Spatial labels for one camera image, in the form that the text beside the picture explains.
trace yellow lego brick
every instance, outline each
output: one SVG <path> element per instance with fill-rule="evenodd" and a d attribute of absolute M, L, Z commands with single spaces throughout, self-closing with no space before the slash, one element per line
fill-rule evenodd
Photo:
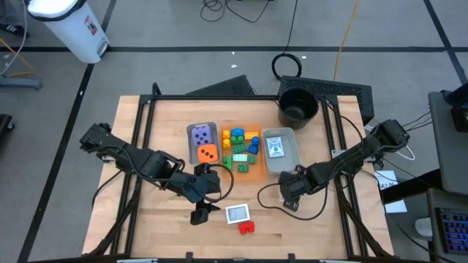
<path fill-rule="evenodd" d="M 222 132 L 222 138 L 223 138 L 223 139 L 229 139 L 229 138 L 231 138 L 231 132 L 228 131 L 228 130 L 224 130 L 224 131 Z"/>
<path fill-rule="evenodd" d="M 229 139 L 222 140 L 222 149 L 223 150 L 231 149 L 231 141 Z"/>
<path fill-rule="evenodd" d="M 246 140 L 251 140 L 255 136 L 260 138 L 260 136 L 258 136 L 258 132 L 246 132 L 245 134 Z"/>

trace green lego brick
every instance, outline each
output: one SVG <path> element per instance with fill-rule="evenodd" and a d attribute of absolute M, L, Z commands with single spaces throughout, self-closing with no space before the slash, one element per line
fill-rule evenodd
<path fill-rule="evenodd" d="M 236 153 L 241 153 L 243 151 L 246 151 L 247 150 L 247 147 L 245 144 L 240 144 L 240 145 L 231 145 L 232 149 L 233 149 L 233 153 L 236 154 Z"/>
<path fill-rule="evenodd" d="M 249 164 L 254 164 L 257 160 L 255 159 L 255 156 L 248 156 L 247 157 L 247 162 Z"/>
<path fill-rule="evenodd" d="M 228 169 L 233 169 L 233 160 L 231 159 L 231 156 L 223 157 L 222 165 L 226 166 Z"/>
<path fill-rule="evenodd" d="M 237 166 L 237 171 L 238 172 L 248 172 L 249 171 L 249 165 L 248 164 L 239 164 Z"/>
<path fill-rule="evenodd" d="M 244 143 L 244 136 L 231 136 L 231 144 Z"/>

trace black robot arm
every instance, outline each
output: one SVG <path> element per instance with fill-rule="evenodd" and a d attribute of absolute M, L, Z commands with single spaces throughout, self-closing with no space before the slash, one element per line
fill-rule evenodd
<path fill-rule="evenodd" d="M 395 120 L 379 123 L 363 141 L 330 161 L 313 164 L 307 168 L 296 166 L 295 174 L 282 172 L 280 191 L 286 202 L 298 203 L 302 194 L 314 194 L 326 187 L 328 181 L 343 172 L 354 174 L 369 157 L 381 159 L 383 153 L 394 153 L 405 147 L 410 136 Z"/>

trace red block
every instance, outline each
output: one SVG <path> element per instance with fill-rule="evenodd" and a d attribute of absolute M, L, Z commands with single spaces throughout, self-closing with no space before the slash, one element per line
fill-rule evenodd
<path fill-rule="evenodd" d="M 241 235 L 255 232 L 255 224 L 254 222 L 245 222 L 245 223 L 240 223 L 239 224 L 239 231 L 241 232 Z"/>

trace black keyboard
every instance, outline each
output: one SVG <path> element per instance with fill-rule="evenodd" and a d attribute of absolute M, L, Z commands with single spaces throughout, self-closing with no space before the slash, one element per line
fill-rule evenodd
<path fill-rule="evenodd" d="M 468 255 L 468 210 L 436 208 L 436 217 L 445 253 Z"/>

